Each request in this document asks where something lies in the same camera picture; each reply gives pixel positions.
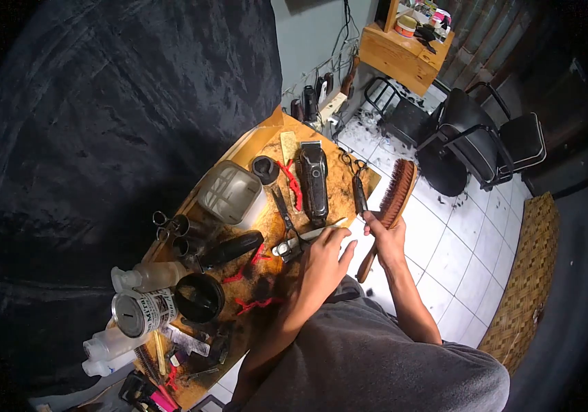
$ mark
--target chair armrest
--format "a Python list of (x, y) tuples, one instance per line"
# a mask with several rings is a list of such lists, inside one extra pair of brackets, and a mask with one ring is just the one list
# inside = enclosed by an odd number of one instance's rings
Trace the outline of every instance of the chair armrest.
[[(376, 80), (380, 80), (382, 82), (385, 82), (385, 87), (381, 90), (381, 93), (379, 93), (378, 97), (375, 100), (372, 100), (372, 99), (370, 99), (369, 92), (370, 92), (370, 89), (372, 88), (372, 86), (374, 85), (374, 83), (376, 83)], [(385, 91), (388, 89), (388, 87), (392, 88), (392, 91), (394, 93), (390, 96), (390, 98), (385, 103), (385, 105), (383, 105), (383, 109), (381, 109), (380, 107), (378, 107), (378, 101), (381, 99), (381, 96), (383, 95), (383, 93), (385, 93)], [(399, 94), (397, 89), (385, 77), (372, 78), (372, 80), (370, 80), (370, 82), (365, 87), (364, 95), (365, 95), (365, 100), (369, 104), (371, 104), (373, 106), (373, 108), (376, 109), (376, 111), (378, 111), (378, 113), (381, 115), (381, 118), (383, 118), (383, 120), (385, 120), (385, 109), (388, 107), (388, 104), (390, 104), (390, 102), (392, 101), (392, 98), (395, 97), (395, 95), (397, 95), (397, 97), (401, 100), (401, 94)]]
[(507, 116), (507, 119), (511, 120), (511, 113), (509, 112), (509, 108), (504, 103), (504, 100), (502, 100), (502, 97), (500, 97), (500, 94), (497, 93), (497, 91), (493, 88), (493, 86), (491, 86), (490, 83), (477, 82), (477, 83), (473, 84), (472, 86), (470, 86), (470, 88), (465, 91), (466, 94), (470, 94), (471, 91), (478, 88), (479, 86), (485, 86), (488, 89), (488, 91), (491, 93), (493, 98), (496, 100), (497, 104), (499, 104), (500, 108), (502, 108), (502, 111)]
[(500, 140), (499, 136), (497, 136), (495, 130), (493, 130), (493, 128), (491, 128), (489, 126), (475, 125), (475, 126), (472, 126), (471, 128), (467, 128), (463, 132), (454, 136), (451, 140), (448, 140), (443, 146), (448, 146), (449, 144), (454, 143), (456, 140), (458, 140), (462, 137), (468, 136), (468, 135), (476, 132), (477, 130), (486, 130), (486, 132), (488, 132), (488, 135), (491, 136), (491, 140), (493, 140), (493, 143), (496, 145), (497, 152), (502, 155), (502, 158), (504, 159), (505, 164), (507, 165), (507, 167), (511, 171), (511, 174), (513, 174), (513, 158), (511, 156), (511, 154), (509, 153), (509, 151), (507, 150), (507, 148), (504, 147), (502, 140)]

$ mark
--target wooden hair brush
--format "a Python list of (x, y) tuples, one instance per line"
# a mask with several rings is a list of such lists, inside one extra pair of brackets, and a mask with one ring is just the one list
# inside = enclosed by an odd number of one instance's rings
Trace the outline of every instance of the wooden hair brush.
[[(381, 218), (379, 221), (386, 229), (397, 226), (398, 217), (404, 211), (408, 198), (411, 197), (413, 192), (413, 187), (415, 187), (416, 177), (417, 165), (415, 163), (404, 159), (398, 159), (395, 162), (392, 180), (381, 201)], [(362, 260), (360, 268), (358, 268), (358, 275), (356, 276), (358, 282), (364, 283), (365, 279), (367, 279), (377, 252), (376, 242), (374, 242), (365, 259)]]

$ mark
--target wooden cabinet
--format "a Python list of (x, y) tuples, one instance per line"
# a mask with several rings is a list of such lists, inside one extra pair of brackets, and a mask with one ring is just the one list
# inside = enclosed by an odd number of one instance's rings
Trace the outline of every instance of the wooden cabinet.
[(424, 95), (445, 61), (454, 39), (450, 32), (444, 43), (431, 42), (431, 53), (416, 38), (395, 30), (384, 32), (376, 23), (365, 27), (360, 41), (360, 61), (394, 78), (417, 95)]

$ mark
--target black velvet backdrop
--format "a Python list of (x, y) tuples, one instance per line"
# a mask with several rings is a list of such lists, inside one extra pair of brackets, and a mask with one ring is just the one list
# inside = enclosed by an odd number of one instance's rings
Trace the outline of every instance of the black velvet backdrop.
[(30, 395), (87, 388), (110, 269), (280, 101), (268, 1), (42, 4), (0, 70), (0, 353)]

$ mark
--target black chair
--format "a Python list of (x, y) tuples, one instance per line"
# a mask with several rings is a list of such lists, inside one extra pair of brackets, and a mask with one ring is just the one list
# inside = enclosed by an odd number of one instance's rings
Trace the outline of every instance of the black chair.
[[(499, 129), (486, 111), (470, 97), (469, 94), (477, 87), (486, 87), (507, 116), (509, 121)], [(511, 180), (513, 173), (545, 159), (545, 142), (537, 114), (527, 113), (512, 119), (502, 97), (488, 83), (477, 82), (465, 92), (452, 89), (431, 117), (437, 119), (437, 128), (417, 147), (422, 170), (424, 167), (419, 154), (436, 139), (441, 145), (429, 148), (438, 151), (440, 156), (447, 148), (450, 149), (485, 191)], [(454, 188), (453, 192), (460, 193), (462, 190)]]
[[(388, 87), (395, 88), (384, 78)], [(469, 94), (477, 87), (487, 87), (508, 121), (498, 129), (486, 111)], [(469, 171), (480, 187), (490, 191), (494, 186), (511, 180), (513, 173), (536, 165), (545, 159), (545, 142), (541, 124), (535, 113), (511, 119), (511, 113), (500, 95), (485, 82), (478, 82), (468, 90), (455, 88), (445, 102), (430, 117), (425, 112), (421, 120), (411, 124), (411, 104), (401, 100), (386, 118), (385, 108), (378, 107), (381, 93), (376, 100), (367, 99), (383, 116), (385, 128), (404, 142), (417, 146), (420, 171), (430, 185), (446, 196), (456, 196), (466, 186)]]

